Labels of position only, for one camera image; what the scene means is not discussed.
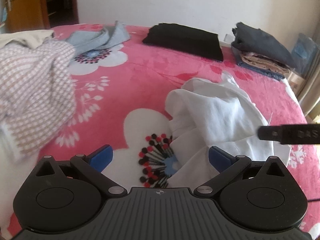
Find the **beige curtain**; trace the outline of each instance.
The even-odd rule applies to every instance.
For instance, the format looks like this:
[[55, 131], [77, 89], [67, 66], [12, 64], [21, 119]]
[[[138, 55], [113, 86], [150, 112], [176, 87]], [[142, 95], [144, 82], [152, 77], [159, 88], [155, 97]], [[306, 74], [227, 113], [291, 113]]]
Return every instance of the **beige curtain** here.
[[298, 101], [305, 116], [307, 116], [320, 101], [320, 64], [318, 64], [312, 72], [313, 73], [308, 75], [309, 77], [304, 87], [298, 94]]

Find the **folded black garment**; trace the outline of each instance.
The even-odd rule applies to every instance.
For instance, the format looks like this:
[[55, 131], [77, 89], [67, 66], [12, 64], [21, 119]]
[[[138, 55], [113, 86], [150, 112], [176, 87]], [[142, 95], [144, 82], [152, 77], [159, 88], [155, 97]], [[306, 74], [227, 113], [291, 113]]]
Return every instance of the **folded black garment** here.
[[142, 42], [223, 61], [217, 34], [179, 24], [155, 25]]
[[236, 39], [232, 46], [241, 51], [255, 52], [291, 68], [296, 68], [296, 64], [290, 52], [272, 35], [260, 29], [254, 29], [242, 22], [236, 24], [233, 29]]
[[240, 57], [239, 50], [237, 50], [234, 47], [231, 47], [231, 49], [232, 49], [233, 54], [235, 55], [236, 62], [237, 62], [238, 66], [253, 70], [253, 71], [257, 72], [257, 73], [260, 73], [260, 74], [262, 74], [264, 76], [267, 76], [267, 77], [270, 77], [270, 78], [273, 78], [273, 79], [276, 79], [278, 81], [284, 79], [284, 75], [281, 75], [279, 73], [275, 73], [275, 72], [273, 72], [271, 70], [261, 69], [261, 68], [255, 67], [255, 66], [251, 66], [251, 65], [243, 62], [241, 57]]

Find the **door frame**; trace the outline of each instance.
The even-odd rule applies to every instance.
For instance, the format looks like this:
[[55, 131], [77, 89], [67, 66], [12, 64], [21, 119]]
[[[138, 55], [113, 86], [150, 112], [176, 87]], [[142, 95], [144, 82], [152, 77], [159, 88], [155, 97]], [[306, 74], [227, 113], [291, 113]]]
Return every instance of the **door frame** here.
[[[41, 6], [41, 13], [42, 13], [44, 28], [50, 29], [51, 26], [50, 26], [50, 21], [48, 16], [47, 0], [40, 0], [40, 6]], [[77, 0], [72, 0], [72, 11], [73, 11], [73, 17], [75, 18], [76, 24], [78, 24], [79, 16], [78, 16]]]

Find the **wooden door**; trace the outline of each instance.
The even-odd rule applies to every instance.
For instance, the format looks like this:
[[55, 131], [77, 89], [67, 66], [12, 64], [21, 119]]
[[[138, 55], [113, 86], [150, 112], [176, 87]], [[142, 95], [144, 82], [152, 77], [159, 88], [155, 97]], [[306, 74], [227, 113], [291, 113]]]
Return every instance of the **wooden door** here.
[[8, 32], [44, 29], [45, 24], [40, 0], [10, 0], [10, 3], [11, 6], [6, 0]]

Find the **door handle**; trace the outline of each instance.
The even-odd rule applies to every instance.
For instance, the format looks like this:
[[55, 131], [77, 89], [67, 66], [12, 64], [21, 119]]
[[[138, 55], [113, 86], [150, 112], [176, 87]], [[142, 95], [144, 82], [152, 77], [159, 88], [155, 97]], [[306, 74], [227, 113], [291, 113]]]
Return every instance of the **door handle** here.
[[15, 0], [6, 0], [6, 1], [5, 1], [5, 4], [8, 5], [8, 10], [9, 10], [9, 12], [12, 11], [12, 3], [11, 3], [11, 2], [13, 2], [13, 1], [15, 1]]

